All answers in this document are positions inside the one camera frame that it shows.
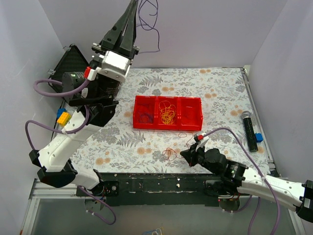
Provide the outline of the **red three-compartment tray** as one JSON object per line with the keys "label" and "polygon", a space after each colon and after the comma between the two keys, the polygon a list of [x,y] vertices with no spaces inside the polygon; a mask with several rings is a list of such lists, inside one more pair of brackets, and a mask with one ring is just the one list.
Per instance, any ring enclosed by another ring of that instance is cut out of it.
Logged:
{"label": "red three-compartment tray", "polygon": [[199,97],[135,97],[133,128],[146,130],[200,131],[203,115]]}

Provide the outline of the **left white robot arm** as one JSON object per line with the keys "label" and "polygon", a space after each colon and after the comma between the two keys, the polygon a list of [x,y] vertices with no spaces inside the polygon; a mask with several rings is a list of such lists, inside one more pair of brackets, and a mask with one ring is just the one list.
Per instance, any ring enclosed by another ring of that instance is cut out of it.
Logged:
{"label": "left white robot arm", "polygon": [[33,149],[29,156],[39,167],[42,183],[55,188],[75,184],[98,196],[104,181],[97,170],[77,168],[71,163],[72,154],[114,116],[118,88],[124,83],[138,54],[136,12],[138,2],[130,1],[124,14],[99,43],[92,45],[95,52],[84,72],[65,72],[61,81],[48,79],[49,84],[62,87],[60,93],[40,91],[47,97],[62,97],[76,108],[70,120],[57,131],[57,136],[44,148]]}

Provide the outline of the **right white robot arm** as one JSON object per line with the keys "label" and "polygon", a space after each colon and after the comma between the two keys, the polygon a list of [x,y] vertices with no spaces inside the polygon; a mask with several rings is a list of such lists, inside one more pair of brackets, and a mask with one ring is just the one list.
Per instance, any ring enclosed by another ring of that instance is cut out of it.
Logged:
{"label": "right white robot arm", "polygon": [[192,145],[180,152],[190,166],[200,165],[221,179],[222,191],[231,195],[235,192],[250,194],[277,202],[303,220],[313,221],[313,182],[291,182],[273,176],[261,176],[256,170],[228,160],[216,148],[205,150]]}

